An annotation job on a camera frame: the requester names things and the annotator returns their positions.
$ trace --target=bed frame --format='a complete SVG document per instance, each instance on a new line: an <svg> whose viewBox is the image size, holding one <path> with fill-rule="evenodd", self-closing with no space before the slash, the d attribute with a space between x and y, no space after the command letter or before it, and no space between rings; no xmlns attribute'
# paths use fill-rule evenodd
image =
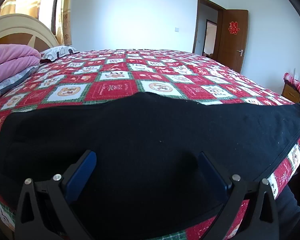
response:
<svg viewBox="0 0 300 240"><path fill-rule="evenodd" d="M39 52L59 46L42 22L25 14L0 16L0 44L24 44Z"/></svg>

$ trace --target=wooden cabinet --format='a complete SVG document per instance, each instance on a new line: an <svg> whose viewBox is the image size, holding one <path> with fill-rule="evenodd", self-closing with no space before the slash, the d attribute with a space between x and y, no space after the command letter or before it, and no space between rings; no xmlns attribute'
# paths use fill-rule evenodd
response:
<svg viewBox="0 0 300 240"><path fill-rule="evenodd" d="M300 93L295 90L293 87L289 86L287 83L284 84L282 96L289 99L294 103L300 103Z"/></svg>

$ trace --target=metal screw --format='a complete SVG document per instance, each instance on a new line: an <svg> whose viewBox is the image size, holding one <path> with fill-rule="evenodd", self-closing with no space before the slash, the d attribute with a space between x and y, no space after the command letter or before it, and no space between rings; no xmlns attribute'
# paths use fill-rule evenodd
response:
<svg viewBox="0 0 300 240"><path fill-rule="evenodd" d="M232 175L232 179L235 181L240 181L241 177L238 174L234 174L234 175Z"/></svg>
<svg viewBox="0 0 300 240"><path fill-rule="evenodd" d="M265 185L268 185L269 181L267 179L262 179L262 183L265 184Z"/></svg>
<svg viewBox="0 0 300 240"><path fill-rule="evenodd" d="M60 174L56 174L53 176L54 181L59 181L59 180L61 180L61 178L62 178L62 176Z"/></svg>
<svg viewBox="0 0 300 240"><path fill-rule="evenodd" d="M26 185L29 185L31 182L32 182L32 179L30 179L30 178L28 178L28 179L25 180L25 184Z"/></svg>

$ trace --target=folded pink quilt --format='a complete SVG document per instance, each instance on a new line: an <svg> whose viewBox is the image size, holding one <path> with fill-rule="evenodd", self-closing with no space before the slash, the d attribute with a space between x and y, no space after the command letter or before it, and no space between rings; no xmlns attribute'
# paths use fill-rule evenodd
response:
<svg viewBox="0 0 300 240"><path fill-rule="evenodd" d="M0 82L22 70L39 65L40 53L27 45L0 44Z"/></svg>

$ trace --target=curtain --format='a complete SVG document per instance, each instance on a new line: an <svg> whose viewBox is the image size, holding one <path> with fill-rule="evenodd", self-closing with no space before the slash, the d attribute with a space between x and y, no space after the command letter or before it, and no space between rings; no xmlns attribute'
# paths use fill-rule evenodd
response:
<svg viewBox="0 0 300 240"><path fill-rule="evenodd" d="M21 13L39 18L41 0L5 0L0 7L0 15Z"/></svg>
<svg viewBox="0 0 300 240"><path fill-rule="evenodd" d="M70 0L58 0L56 15L56 38L60 45L72 44L70 28Z"/></svg>

